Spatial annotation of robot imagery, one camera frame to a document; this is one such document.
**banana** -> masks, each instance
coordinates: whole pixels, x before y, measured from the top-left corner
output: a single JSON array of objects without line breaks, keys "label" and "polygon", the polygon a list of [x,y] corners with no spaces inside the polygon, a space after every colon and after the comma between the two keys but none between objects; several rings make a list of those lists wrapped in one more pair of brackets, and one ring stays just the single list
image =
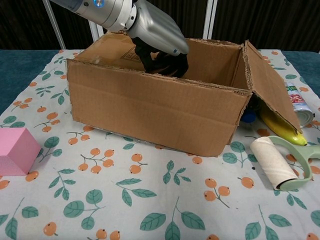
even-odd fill
[{"label": "banana", "polygon": [[259,115],[264,123],[279,137],[299,146],[306,146],[308,144],[307,140],[300,132],[296,133],[288,123],[277,116],[266,105],[261,108]]}]

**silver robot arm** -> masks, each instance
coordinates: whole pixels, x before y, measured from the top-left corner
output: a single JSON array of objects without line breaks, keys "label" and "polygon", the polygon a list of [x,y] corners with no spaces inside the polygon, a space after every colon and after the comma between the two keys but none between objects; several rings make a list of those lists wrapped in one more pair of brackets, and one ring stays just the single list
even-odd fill
[{"label": "silver robot arm", "polygon": [[[189,46],[175,21],[146,0],[51,0],[110,32],[126,31],[147,72],[181,77]],[[158,53],[152,59],[151,53]]]}]

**pink cube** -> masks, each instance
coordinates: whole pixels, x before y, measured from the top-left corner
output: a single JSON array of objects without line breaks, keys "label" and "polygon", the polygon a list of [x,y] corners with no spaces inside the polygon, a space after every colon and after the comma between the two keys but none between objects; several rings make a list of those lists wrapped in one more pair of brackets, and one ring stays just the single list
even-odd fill
[{"label": "pink cube", "polygon": [[0,176],[27,175],[40,149],[26,128],[0,128]]}]

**lint roller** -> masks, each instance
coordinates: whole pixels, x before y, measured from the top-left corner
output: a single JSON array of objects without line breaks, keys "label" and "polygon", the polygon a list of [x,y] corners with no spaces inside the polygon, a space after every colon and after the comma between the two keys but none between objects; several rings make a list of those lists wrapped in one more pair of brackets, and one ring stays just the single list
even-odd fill
[{"label": "lint roller", "polygon": [[[304,178],[298,178],[275,145],[288,149],[301,164]],[[302,187],[312,178],[308,163],[310,158],[320,159],[320,145],[298,146],[278,136],[257,138],[250,148],[275,190],[292,191]]]}]

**open cardboard box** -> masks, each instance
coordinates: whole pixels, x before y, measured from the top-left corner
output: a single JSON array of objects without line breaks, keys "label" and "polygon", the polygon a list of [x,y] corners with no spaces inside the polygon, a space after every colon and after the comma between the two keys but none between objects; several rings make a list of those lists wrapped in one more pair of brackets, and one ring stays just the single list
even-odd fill
[{"label": "open cardboard box", "polygon": [[183,78],[144,73],[135,45],[106,33],[67,60],[77,122],[198,156],[230,144],[253,94],[301,132],[284,80],[255,47],[188,39]]}]

